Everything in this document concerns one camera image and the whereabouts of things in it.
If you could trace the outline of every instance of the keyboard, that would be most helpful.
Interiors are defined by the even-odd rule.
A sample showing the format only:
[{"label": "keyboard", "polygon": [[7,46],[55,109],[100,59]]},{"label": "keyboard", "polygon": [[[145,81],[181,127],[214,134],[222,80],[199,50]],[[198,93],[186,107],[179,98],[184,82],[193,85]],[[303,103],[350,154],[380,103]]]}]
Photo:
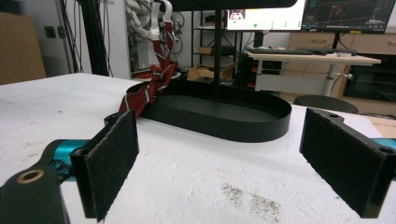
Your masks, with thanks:
[{"label": "keyboard", "polygon": [[355,49],[321,49],[321,48],[296,48],[297,50],[307,50],[307,51],[311,51],[311,52],[318,52],[318,51],[322,51],[322,52],[326,52],[328,54],[333,54],[333,53],[350,53],[352,54],[352,56],[355,56],[358,54],[358,52]]},{"label": "keyboard", "polygon": [[295,54],[295,55],[312,55],[313,53],[303,49],[247,49],[254,54]]}]

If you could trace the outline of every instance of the beige cabinet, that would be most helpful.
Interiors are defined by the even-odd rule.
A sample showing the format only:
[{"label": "beige cabinet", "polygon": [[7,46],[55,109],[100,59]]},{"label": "beige cabinet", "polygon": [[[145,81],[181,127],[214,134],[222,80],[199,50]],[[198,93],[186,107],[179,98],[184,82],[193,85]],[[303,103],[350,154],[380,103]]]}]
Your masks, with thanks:
[{"label": "beige cabinet", "polygon": [[[337,48],[339,49],[347,47],[348,49],[356,49],[358,53],[396,55],[396,34],[346,34],[342,35],[340,39],[342,44],[338,43]],[[330,33],[291,33],[290,49],[296,49],[299,47],[331,48],[333,40],[334,34]],[[325,78],[329,68],[330,66],[326,63],[287,63],[285,65],[284,75]],[[348,73],[349,67],[345,65],[336,66],[336,73],[341,73],[343,71]],[[395,103],[343,96],[346,84],[347,79],[340,77],[332,88],[331,96],[352,103],[360,112],[396,116]],[[290,102],[292,102],[298,95],[300,94],[289,92],[281,93],[281,97]]]}]

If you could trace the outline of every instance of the stool seat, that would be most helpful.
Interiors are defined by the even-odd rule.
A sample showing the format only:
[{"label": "stool seat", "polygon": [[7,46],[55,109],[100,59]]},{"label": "stool seat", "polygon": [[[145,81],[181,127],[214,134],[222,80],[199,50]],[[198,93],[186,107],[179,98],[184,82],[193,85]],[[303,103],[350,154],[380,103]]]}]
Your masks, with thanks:
[{"label": "stool seat", "polygon": [[302,95],[294,99],[295,105],[303,105],[320,109],[334,110],[351,114],[358,114],[359,109],[340,99],[322,95]]}]

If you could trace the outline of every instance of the desk leg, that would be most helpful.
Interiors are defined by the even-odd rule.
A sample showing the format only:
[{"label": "desk leg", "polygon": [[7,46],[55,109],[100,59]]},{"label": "desk leg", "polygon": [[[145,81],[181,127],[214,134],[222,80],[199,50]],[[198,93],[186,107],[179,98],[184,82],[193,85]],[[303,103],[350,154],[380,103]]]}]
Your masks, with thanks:
[{"label": "desk leg", "polygon": [[257,73],[256,73],[256,84],[254,85],[255,91],[260,91],[261,78],[262,78],[262,60],[259,60],[259,65],[257,66]]},{"label": "desk leg", "polygon": [[335,64],[330,64],[329,74],[326,76],[326,80],[323,84],[322,95],[330,96],[330,91],[332,91],[332,84],[334,83],[335,75]]}]

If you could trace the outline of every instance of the desk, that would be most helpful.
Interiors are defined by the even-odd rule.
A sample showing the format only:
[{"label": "desk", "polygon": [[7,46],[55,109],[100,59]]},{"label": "desk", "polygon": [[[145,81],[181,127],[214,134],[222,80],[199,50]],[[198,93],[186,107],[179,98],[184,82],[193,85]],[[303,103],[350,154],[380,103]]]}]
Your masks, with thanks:
[{"label": "desk", "polygon": [[[289,55],[289,54],[252,54],[248,57],[259,61],[256,76],[256,91],[285,91],[309,94],[330,95],[337,64],[365,65],[371,66],[373,63],[381,63],[380,60],[362,56],[349,58],[320,55]],[[329,63],[329,73],[325,79],[312,77],[286,77],[265,75],[262,76],[262,61],[281,61],[295,63]]]},{"label": "desk", "polygon": [[[0,86],[0,186],[38,161],[55,139],[90,139],[136,81],[74,74]],[[106,217],[111,223],[394,223],[396,182],[378,219],[360,219],[299,152],[305,108],[292,106],[290,129],[266,143],[237,143],[137,120],[140,145]],[[381,137],[366,117],[346,124]],[[72,223],[86,219],[77,184],[61,185]]]}]

